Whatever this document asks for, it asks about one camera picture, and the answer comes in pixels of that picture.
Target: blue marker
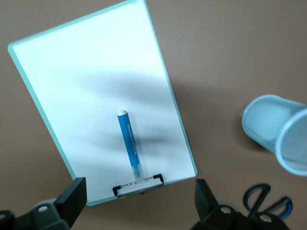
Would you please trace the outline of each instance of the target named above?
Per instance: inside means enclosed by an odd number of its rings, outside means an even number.
[[[135,180],[140,182],[143,180],[142,168],[139,161],[138,153],[136,151],[135,140],[131,129],[128,113],[125,110],[120,110],[118,113],[118,121],[121,128],[121,132],[124,138],[126,149],[128,152],[130,164],[132,166]]]

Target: light blue mesh cup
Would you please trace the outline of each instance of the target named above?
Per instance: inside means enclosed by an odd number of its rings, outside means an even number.
[[[244,110],[245,133],[275,154],[289,172],[307,176],[307,105],[276,95],[254,99]]]

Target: whiteboard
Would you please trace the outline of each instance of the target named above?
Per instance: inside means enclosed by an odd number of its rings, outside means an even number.
[[[134,180],[117,119],[129,113],[144,176],[197,173],[144,0],[129,0],[11,43],[19,70],[87,205]]]

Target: scissors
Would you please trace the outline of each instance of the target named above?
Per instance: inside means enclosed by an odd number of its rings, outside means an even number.
[[[269,193],[271,187],[268,184],[257,184],[250,189],[248,189],[244,196],[243,196],[243,204],[245,208],[249,211],[248,218],[252,219],[254,218],[255,214],[258,213],[258,209],[260,208],[262,202],[264,201],[265,197]],[[249,198],[251,195],[253,195],[255,192],[261,190],[255,204],[253,207],[249,205]],[[276,210],[279,210],[284,207],[284,210],[281,214],[277,215],[280,219],[284,220],[286,219],[292,212],[293,204],[289,197],[284,196],[276,203],[269,206],[267,209],[262,211],[262,213],[271,213],[275,212]]]

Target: brown table surface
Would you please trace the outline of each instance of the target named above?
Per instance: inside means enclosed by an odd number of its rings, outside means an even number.
[[[72,182],[9,53],[10,42],[120,2],[0,2],[0,209],[19,216]],[[148,7],[198,168],[219,200],[247,214],[244,192],[269,183],[264,206],[283,195],[285,221],[306,229],[307,178],[284,170],[243,132],[240,112],[276,94],[307,103],[307,1],[148,0]],[[73,229],[180,229],[198,221],[195,179],[94,207]]]

